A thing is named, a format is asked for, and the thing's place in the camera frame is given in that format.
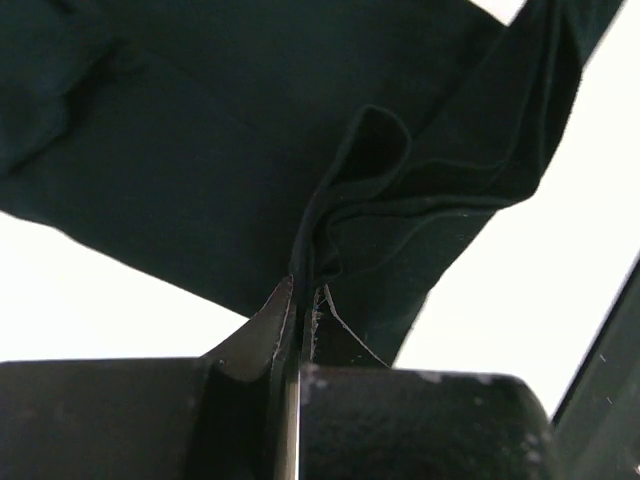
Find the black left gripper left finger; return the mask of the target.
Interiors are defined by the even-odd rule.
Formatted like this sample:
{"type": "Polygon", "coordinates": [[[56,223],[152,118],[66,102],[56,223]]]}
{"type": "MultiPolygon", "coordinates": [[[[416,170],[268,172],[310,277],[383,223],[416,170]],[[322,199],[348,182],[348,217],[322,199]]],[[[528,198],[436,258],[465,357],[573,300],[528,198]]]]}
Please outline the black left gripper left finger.
{"type": "Polygon", "coordinates": [[[288,479],[296,431],[296,306],[282,279],[261,309],[207,355],[197,420],[199,479],[288,479]]]}

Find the black t shirt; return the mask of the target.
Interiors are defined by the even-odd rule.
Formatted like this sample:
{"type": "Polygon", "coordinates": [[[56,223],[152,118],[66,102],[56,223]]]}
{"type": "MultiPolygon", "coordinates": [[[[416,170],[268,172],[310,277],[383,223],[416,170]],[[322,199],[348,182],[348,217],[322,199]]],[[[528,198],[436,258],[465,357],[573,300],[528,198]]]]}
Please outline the black t shirt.
{"type": "Polygon", "coordinates": [[[251,315],[327,288],[392,362],[530,198],[616,1],[5,1],[1,208],[251,315]]]}

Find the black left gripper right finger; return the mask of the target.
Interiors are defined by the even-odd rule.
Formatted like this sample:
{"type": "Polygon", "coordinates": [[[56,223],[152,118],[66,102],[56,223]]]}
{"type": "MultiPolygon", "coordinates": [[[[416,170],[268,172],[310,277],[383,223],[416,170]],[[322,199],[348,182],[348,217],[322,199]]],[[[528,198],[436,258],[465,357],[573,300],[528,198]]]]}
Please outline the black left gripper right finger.
{"type": "Polygon", "coordinates": [[[328,285],[315,291],[302,327],[302,364],[334,368],[389,368],[341,319],[328,285]]]}

